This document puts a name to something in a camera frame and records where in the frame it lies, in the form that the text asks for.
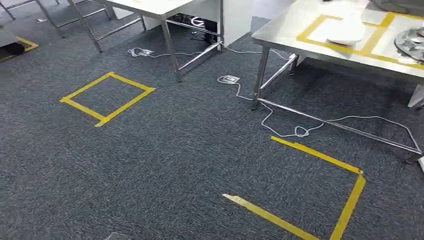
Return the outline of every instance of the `gray carpet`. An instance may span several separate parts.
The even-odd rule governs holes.
[[[55,18],[71,17],[65,4],[47,5]],[[258,54],[211,54],[177,83],[167,57],[127,53],[133,47],[165,53],[158,28],[141,34],[133,25],[104,39],[99,54],[79,23],[62,28],[61,39],[47,22],[33,22],[43,17],[36,5],[12,12],[16,21],[4,12],[0,20],[39,47],[0,63],[0,238],[105,239],[118,232],[143,240],[299,239],[221,196],[226,193],[329,239],[356,175],[270,140],[272,133],[260,125],[268,111],[251,111],[249,101],[235,97],[236,86],[216,81],[241,77],[241,94],[251,96]],[[88,22],[101,34],[129,20],[108,22],[98,14]],[[254,18],[252,28],[266,22]],[[199,37],[190,30],[172,26],[171,32],[178,52],[206,47],[190,40]],[[249,35],[231,47],[261,49]],[[272,53],[266,75],[283,63]],[[103,127],[59,102],[110,71],[156,90]],[[424,114],[405,107],[413,90],[413,84],[308,59],[265,96],[322,118],[386,117],[409,126],[423,148]],[[139,93],[107,79],[75,100],[107,114]],[[276,110],[268,124],[290,134],[295,126],[318,123]],[[345,124],[411,145],[397,126]],[[423,239],[423,172],[402,163],[411,153],[331,126],[287,140],[364,171],[367,182],[342,239]]]

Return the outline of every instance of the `stainless steel table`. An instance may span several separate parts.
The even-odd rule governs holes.
[[[14,8],[17,8],[17,7],[19,7],[19,6],[22,6],[22,5],[25,5],[25,4],[29,4],[29,3],[32,3],[32,2],[35,2],[35,0],[26,0],[26,1],[23,1],[23,2],[18,2],[18,3],[16,3],[16,4],[13,4],[13,5],[10,5],[10,6],[4,6],[3,5],[3,3],[0,1],[0,7],[2,7],[5,11],[6,11],[6,13],[13,19],[13,20],[15,20],[15,16],[13,16],[12,15],[12,13],[9,11],[10,9],[14,9]]]
[[[328,42],[325,32],[328,31],[331,22],[340,21],[343,17],[349,15],[361,16],[366,28],[364,39],[350,47]],[[294,71],[299,59],[304,57],[364,69],[365,71],[424,85],[424,65],[408,62],[407,58],[399,55],[394,45],[394,39],[398,33],[412,27],[420,27],[423,23],[423,18],[386,12],[376,8],[368,0],[331,2],[297,0],[280,16],[271,20],[252,35],[253,42],[262,46],[254,90],[254,108],[257,103],[264,103],[422,155],[423,152],[418,146],[406,146],[349,126],[309,115],[289,106],[271,102],[261,98],[261,92],[284,70],[291,68],[291,71]],[[264,81],[264,72],[271,48],[294,54],[290,56],[289,61],[279,71],[270,79]]]
[[[109,33],[106,33],[103,36],[94,37],[92,31],[90,30],[88,24],[86,23],[86,21],[84,19],[84,16],[81,15],[77,6],[72,2],[72,0],[68,0],[69,4],[78,13],[79,20],[83,23],[89,37],[91,38],[91,40],[93,41],[94,45],[96,46],[96,48],[98,49],[99,52],[102,52],[102,49],[100,48],[98,41],[100,41],[101,39],[103,39],[103,38],[105,38],[105,37],[107,37],[111,34],[118,32],[118,31],[128,27],[129,25],[132,25],[132,24],[138,22],[138,21],[143,22],[142,16],[146,16],[146,17],[150,17],[150,18],[159,20],[159,21],[161,21],[163,35],[165,37],[165,43],[166,43],[166,46],[167,46],[168,53],[170,54],[172,66],[173,66],[174,71],[177,73],[178,79],[179,79],[178,73],[182,69],[184,69],[188,65],[192,64],[196,60],[200,59],[202,56],[204,56],[208,52],[212,51],[213,49],[221,50],[221,44],[224,42],[224,24],[223,24],[224,23],[224,4],[223,4],[223,0],[214,0],[214,1],[219,1],[219,16],[220,16],[220,24],[219,24],[219,28],[218,28],[219,32],[212,32],[212,31],[208,31],[206,29],[200,28],[200,27],[196,27],[196,26],[192,26],[192,25],[168,20],[169,17],[179,13],[179,11],[183,7],[185,7],[186,5],[200,3],[200,2],[203,2],[203,1],[206,1],[206,0],[96,0],[96,1],[100,2],[102,4],[105,4],[106,6],[117,7],[117,8],[120,8],[120,9],[128,10],[130,12],[137,13],[141,16],[139,19],[136,19],[136,20],[134,20],[134,21],[118,28],[118,29],[115,29],[115,30],[113,30]],[[200,53],[199,55],[194,57],[189,62],[185,63],[182,66],[179,66],[177,56],[176,56],[176,50],[174,48],[174,43],[173,43],[172,38],[171,38],[168,23],[176,24],[176,25],[183,26],[183,27],[190,28],[190,29],[194,29],[194,30],[197,30],[197,31],[200,31],[200,32],[215,35],[215,36],[218,37],[218,41],[216,43],[212,44],[211,46],[209,46],[208,48],[206,48],[202,53]]]

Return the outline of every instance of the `yellow tape marking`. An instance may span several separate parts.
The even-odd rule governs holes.
[[[100,121],[102,121],[103,119],[105,119],[105,117],[103,115],[101,115],[101,114],[99,114],[99,113],[91,110],[90,108],[88,108],[86,106],[83,106],[83,105],[79,104],[78,102],[73,101],[73,100],[71,100],[69,98],[62,98],[60,100],[60,102],[61,103],[67,103],[67,104],[71,105],[72,107],[77,108],[77,109],[83,111],[84,113],[95,117],[96,119],[98,119]]]
[[[34,43],[34,42],[32,42],[32,41],[28,41],[28,40],[26,40],[26,39],[23,39],[22,37],[16,37],[20,42],[22,42],[22,43],[25,43],[25,44],[27,44],[27,45],[29,45],[28,47],[26,47],[25,49],[24,49],[24,51],[25,52],[28,52],[28,51],[30,51],[30,50],[32,50],[32,49],[35,49],[36,47],[38,47],[39,45],[37,44],[37,43]],[[13,58],[13,57],[16,57],[17,55],[9,55],[9,56],[5,56],[5,57],[3,57],[2,59],[0,59],[0,62],[3,62],[4,60],[8,60],[8,59],[11,59],[11,58]]]
[[[317,150],[314,150],[312,148],[309,148],[309,147],[307,147],[305,145],[302,145],[302,144],[299,144],[297,142],[292,143],[292,142],[283,140],[283,139],[281,139],[279,137],[276,137],[276,136],[271,136],[271,140],[274,140],[274,141],[279,142],[281,144],[290,146],[292,148],[295,148],[295,149],[300,150],[302,152],[305,152],[307,154],[310,154],[310,155],[313,155],[315,157],[318,157],[318,158],[320,158],[322,160],[325,160],[325,161],[327,161],[329,163],[332,163],[334,165],[337,165],[337,166],[339,166],[339,167],[341,167],[343,169],[346,169],[348,171],[351,171],[352,173],[355,173],[355,174],[363,174],[364,173],[362,170],[360,170],[359,168],[357,168],[355,166],[352,166],[350,164],[347,164],[345,162],[342,162],[340,160],[337,160],[337,159],[335,159],[335,158],[333,158],[331,156],[325,155],[324,153],[321,153],[321,152],[319,152]]]
[[[373,49],[376,47],[377,43],[379,42],[380,38],[383,36],[383,34],[386,32],[387,28],[389,27],[390,23],[393,22],[396,15],[393,12],[388,12],[383,21],[380,25],[377,26],[377,30],[374,31],[374,33],[371,35],[371,37],[366,42],[365,46],[362,48],[363,53],[371,53]]]
[[[23,42],[24,44],[28,44],[29,47],[25,48],[25,52],[28,52],[29,50],[35,49],[36,47],[38,47],[39,45],[37,43],[34,43],[32,41],[28,41],[26,39],[23,39],[22,37],[16,37],[19,41]]]
[[[280,226],[281,228],[289,231],[290,233],[293,233],[294,235],[305,239],[305,240],[320,240],[319,238],[311,235],[310,233],[307,233],[306,231],[296,227],[293,224],[290,224],[287,221],[284,221],[283,219],[279,218],[278,216],[267,212],[265,210],[263,210],[262,208],[244,200],[243,198],[239,197],[239,196],[231,196],[228,194],[223,194],[224,197],[226,197],[227,199],[235,202],[236,204],[247,208],[248,210],[250,210],[251,212],[261,216],[262,218],[270,221],[271,223]]]
[[[340,240],[342,238],[342,235],[345,232],[346,226],[349,223],[351,215],[361,195],[362,189],[365,186],[365,182],[365,178],[360,174],[356,180],[355,185],[353,186],[349,199],[347,199],[347,202],[344,205],[343,211],[341,211],[341,215],[338,218],[338,222],[335,225],[334,230],[332,231],[330,240]]]
[[[320,41],[308,39],[308,37],[315,31],[315,29],[317,29],[317,27],[320,26],[326,19],[341,20],[341,18],[339,18],[339,17],[334,17],[334,16],[322,14],[317,19],[315,19],[315,21],[313,21],[302,33],[300,33],[296,37],[296,40],[298,40],[300,42],[308,43],[308,44],[314,44],[314,45],[326,47],[326,48],[333,49],[333,50],[336,50],[336,51],[339,51],[339,52],[356,54],[356,55],[363,56],[363,57],[368,57],[368,58],[377,59],[377,60],[380,60],[380,61],[386,61],[386,62],[390,62],[390,63],[394,63],[394,64],[399,64],[399,65],[408,66],[408,67],[411,67],[411,68],[424,70],[423,64],[403,63],[403,62],[399,62],[397,59],[394,59],[394,58],[391,58],[391,57],[371,53],[372,50],[374,49],[374,47],[376,46],[378,40],[379,40],[378,36],[381,37],[383,35],[383,33],[386,31],[387,27],[392,23],[395,16],[402,16],[402,17],[408,17],[408,18],[412,18],[412,19],[424,20],[423,17],[419,17],[419,16],[388,12],[381,24],[364,22],[365,25],[377,27],[377,30],[370,37],[370,39],[368,39],[368,41],[365,43],[365,46],[362,50],[356,50],[356,49],[352,49],[352,48],[346,47],[346,46],[341,45],[341,44],[336,44],[336,43],[332,43],[332,42],[320,42]]]
[[[362,190],[364,189],[366,180],[364,178],[364,176],[362,175],[363,172],[362,170],[360,170],[357,167],[354,167],[352,165],[349,165],[347,163],[344,163],[340,160],[337,160],[333,157],[330,157],[328,155],[325,155],[317,150],[314,150],[312,148],[309,148],[307,146],[304,146],[302,144],[299,143],[292,143],[286,140],[283,140],[281,138],[275,137],[275,136],[271,136],[271,139],[279,142],[281,144],[287,145],[289,147],[298,149],[300,151],[303,151],[305,153],[311,154],[313,156],[316,156],[320,159],[323,159],[327,162],[330,162],[332,164],[335,164],[343,169],[346,169],[348,171],[351,171],[355,174],[358,174],[358,178],[356,180],[355,185],[352,188],[352,191],[350,192],[349,198],[347,199],[346,204],[344,205],[343,210],[341,211],[341,214],[338,218],[338,221],[334,227],[334,230],[331,233],[331,237],[329,240],[340,240],[342,238],[343,233],[345,232],[346,226],[349,223],[349,220],[351,218],[351,215],[355,209],[355,206],[358,202],[358,199],[362,193]],[[239,197],[239,196],[231,196],[228,194],[223,194],[224,197],[228,198],[229,200],[239,204],[240,206],[243,206],[245,208],[247,208],[248,210],[250,210],[251,212],[261,216],[262,218],[280,226],[281,228],[289,231],[290,233],[304,239],[304,240],[319,240],[319,238],[311,235],[310,233],[296,227],[295,225],[284,221],[283,219],[273,215],[272,213],[269,213],[265,210],[263,210],[262,208],[244,200],[243,198]]]
[[[130,100],[129,102],[127,102],[126,104],[124,104],[123,106],[119,107],[117,110],[115,110],[114,112],[112,112],[111,114],[107,115],[107,116],[103,116],[91,109],[89,109],[88,107],[85,107],[73,100],[71,100],[71,98],[75,97],[76,95],[84,92],[85,90],[93,87],[94,85],[100,83],[101,81],[107,79],[108,77],[112,77],[115,78],[117,80],[120,80],[124,83],[130,84],[132,86],[135,86],[137,88],[140,88],[142,90],[144,90],[143,93],[141,93],[140,95],[136,96],[134,99]],[[113,71],[106,73],[105,75],[97,78],[96,80],[90,82],[89,84],[83,86],[82,88],[76,90],[75,92],[63,97],[60,102],[61,103],[67,103],[81,111],[83,111],[86,114],[89,114],[97,119],[100,120],[99,123],[97,123],[96,125],[94,125],[95,127],[101,127],[103,126],[105,123],[109,122],[112,118],[116,117],[118,114],[120,114],[122,111],[124,111],[125,109],[131,107],[133,104],[135,104],[136,102],[138,102],[139,100],[141,100],[142,98],[144,98],[145,96],[147,96],[148,94],[150,94],[151,92],[153,92],[155,90],[154,87],[149,87],[143,84],[140,84],[138,82],[132,81],[128,78],[116,75]]]
[[[85,86],[81,87],[80,89],[78,89],[78,90],[74,91],[73,93],[71,93],[71,94],[69,94],[69,95],[67,95],[67,96],[64,96],[63,98],[64,98],[64,99],[70,99],[70,98],[73,98],[73,97],[75,97],[76,95],[78,95],[78,94],[80,94],[80,93],[84,92],[85,90],[87,90],[87,89],[91,88],[92,86],[94,86],[94,85],[96,85],[96,84],[100,83],[101,81],[103,81],[103,80],[107,79],[107,78],[108,78],[108,77],[110,77],[112,74],[114,74],[114,72],[113,72],[113,71],[108,72],[108,73],[106,73],[105,75],[103,75],[103,76],[101,76],[101,77],[97,78],[96,80],[94,80],[94,81],[90,82],[89,84],[87,84],[87,85],[85,85]]]
[[[127,102],[126,104],[124,104],[123,106],[121,106],[120,108],[118,108],[116,111],[114,111],[111,114],[107,115],[103,120],[101,120],[99,123],[97,123],[94,126],[95,127],[101,127],[101,126],[103,126],[105,123],[109,122],[116,115],[120,114],[125,109],[131,107],[133,104],[135,104],[140,99],[144,98],[145,96],[147,96],[149,93],[153,92],[154,90],[155,89],[153,88],[153,90],[146,90],[146,91],[144,91],[142,94],[136,96],[134,99],[132,99],[131,101]]]

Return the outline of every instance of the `white cable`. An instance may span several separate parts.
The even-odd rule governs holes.
[[[145,56],[144,54],[143,54],[143,51],[145,51],[146,49],[143,49],[143,48],[140,48],[140,47],[134,47],[134,48],[131,48],[131,49],[128,49],[128,53],[129,54],[131,54],[131,56],[133,56],[133,57],[139,57],[139,56]],[[202,51],[197,51],[197,52],[193,52],[193,53],[185,53],[185,52],[177,52],[177,53],[175,53],[176,55],[180,55],[180,54],[182,54],[182,55],[187,55],[187,56],[193,56],[193,55],[195,55],[195,54],[201,54],[201,53],[203,53]],[[160,54],[160,55],[157,55],[157,56],[153,56],[153,55],[147,55],[147,57],[151,57],[151,58],[158,58],[158,57],[162,57],[162,56],[170,56],[170,54],[168,54],[168,53],[165,53],[165,54]]]
[[[182,54],[182,55],[186,55],[186,56],[193,56],[195,54],[201,54],[201,53],[203,53],[203,52],[202,51],[197,51],[197,52],[193,52],[193,53],[177,52],[177,53],[175,53],[175,55]],[[159,58],[159,57],[162,57],[162,56],[170,56],[170,54],[165,53],[165,54],[160,54],[160,55],[157,55],[157,56],[149,55],[148,57],[155,59],[155,58]]]
[[[234,53],[237,53],[237,54],[261,54],[262,53],[260,51],[237,51],[237,50],[234,50],[234,49],[229,48],[228,46],[226,46],[226,45],[224,45],[222,43],[221,43],[221,45],[224,48],[226,48],[226,49],[228,49],[228,50],[230,50],[230,51],[232,51]],[[145,54],[143,54],[143,51],[146,51],[146,49],[143,49],[143,48],[140,48],[140,47],[134,47],[134,48],[128,49],[127,52],[130,53],[131,56],[133,56],[133,57],[136,58],[136,57],[139,57],[139,56],[146,56]],[[273,52],[273,53],[275,53],[275,54],[277,54],[278,57],[280,57],[283,60],[286,60],[286,61],[289,60],[288,58],[285,58],[285,57],[281,56],[281,54],[279,54],[275,50],[270,50],[270,51]],[[182,55],[186,55],[186,56],[193,56],[195,54],[201,54],[201,53],[203,53],[203,52],[202,51],[197,51],[197,52],[193,52],[193,53],[177,52],[175,54],[176,55],[181,55],[182,54]],[[151,58],[154,58],[154,59],[155,58],[159,58],[159,57],[163,57],[163,56],[170,56],[170,54],[169,53],[165,53],[165,54],[160,54],[160,55],[157,55],[157,56],[147,55],[147,57],[151,57]]]
[[[262,52],[260,52],[260,51],[236,51],[236,50],[234,50],[234,49],[231,49],[231,48],[229,48],[228,46],[226,46],[226,45],[224,45],[224,44],[222,44],[221,43],[221,45],[222,46],[224,46],[224,48],[226,48],[226,49],[228,49],[228,50],[230,50],[230,51],[232,51],[232,52],[234,52],[234,53],[237,53],[237,54],[261,54]],[[275,50],[270,50],[271,52],[273,52],[273,53],[275,53],[275,54],[277,54],[281,59],[284,59],[284,60],[286,60],[286,61],[288,61],[289,59],[288,58],[285,58],[285,57],[283,57],[283,56],[281,56],[281,54],[279,54],[277,51],[275,51]]]
[[[238,97],[238,98],[242,98],[242,99],[246,99],[246,100],[250,100],[250,101],[253,101],[253,99],[251,99],[251,98],[247,98],[247,97],[244,97],[244,96],[241,96],[240,95],[240,88],[242,87],[241,85],[240,85],[240,83],[238,83],[238,82],[235,82],[235,83],[229,83],[229,82],[225,82],[225,81],[222,81],[221,79],[223,79],[223,78],[225,78],[225,77],[227,77],[228,75],[225,75],[225,76],[220,76],[220,77],[218,77],[218,79],[217,79],[217,81],[219,82],[219,83],[223,83],[223,84],[229,84],[229,85],[238,85],[238,89],[237,89],[237,93],[235,94],[235,96],[236,97]],[[312,130],[316,130],[316,129],[319,129],[319,128],[321,128],[322,126],[324,126],[324,124],[325,123],[321,123],[320,125],[318,125],[318,126],[316,126],[316,127],[312,127],[312,128],[309,128],[309,129],[306,129],[306,128],[304,128],[304,127],[302,127],[302,126],[296,126],[295,128],[294,128],[294,134],[288,134],[288,135],[282,135],[282,134],[280,134],[280,133],[278,133],[277,131],[275,131],[272,127],[270,127],[270,126],[268,126],[268,125],[266,125],[265,124],[265,121],[267,121],[272,115],[273,115],[273,113],[274,113],[274,110],[272,109],[272,108],[270,108],[269,106],[267,106],[266,104],[264,104],[263,102],[261,102],[260,104],[262,104],[265,108],[267,108],[268,110],[269,110],[269,114],[260,122],[260,124],[262,125],[262,126],[264,126],[265,128],[267,128],[267,129],[269,129],[269,130],[271,130],[274,134],[276,134],[277,136],[279,136],[279,137],[281,137],[281,138],[287,138],[287,137],[298,137],[298,138],[303,138],[303,137],[307,137],[307,136],[309,136],[310,135],[310,132],[312,131]],[[337,122],[337,121],[341,121],[341,120],[345,120],[345,119],[348,119],[348,118],[356,118],[356,119],[381,119],[381,120],[384,120],[384,121],[387,121],[387,122],[389,122],[389,123],[392,123],[392,124],[395,124],[395,125],[398,125],[398,126],[400,126],[400,127],[402,127],[402,128],[404,128],[404,129],[406,129],[406,131],[408,132],[408,134],[409,134],[409,137],[412,139],[412,141],[413,141],[413,144],[415,145],[415,147],[416,147],[416,149],[420,149],[420,147],[418,146],[418,144],[417,144],[417,141],[415,140],[415,138],[414,138],[414,136],[412,135],[412,133],[411,133],[411,130],[408,128],[408,127],[406,127],[405,125],[402,125],[402,124],[400,124],[400,123],[398,123],[398,122],[395,122],[395,121],[391,121],[391,120],[389,120],[389,119],[386,119],[386,118],[384,118],[384,117],[381,117],[381,116],[354,116],[354,115],[349,115],[349,116],[344,116],[344,117],[341,117],[341,118],[337,118],[337,119],[327,119],[327,121],[330,121],[330,122]]]
[[[253,99],[247,98],[245,96],[240,96],[240,88],[242,87],[242,85],[240,85],[240,83],[238,83],[238,82],[229,83],[229,82],[226,82],[226,81],[221,81],[221,79],[223,79],[225,77],[228,77],[228,75],[218,77],[217,81],[219,83],[222,83],[222,84],[238,85],[237,93],[235,94],[235,96],[236,97],[239,97],[239,98],[242,98],[242,99],[250,100],[250,101],[253,100]]]

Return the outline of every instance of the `table top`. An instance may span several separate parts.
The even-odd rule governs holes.
[[[334,22],[358,15],[365,25],[364,38],[352,46],[326,38]],[[424,18],[384,11],[369,0],[297,0],[278,17],[252,35],[262,46],[297,53],[336,64],[367,67],[394,77],[411,77],[424,85],[424,64],[398,52],[394,40],[402,31],[424,25]]]
[[[100,0],[114,7],[143,13],[147,17],[164,20],[176,13],[178,9],[190,3],[204,0]]]

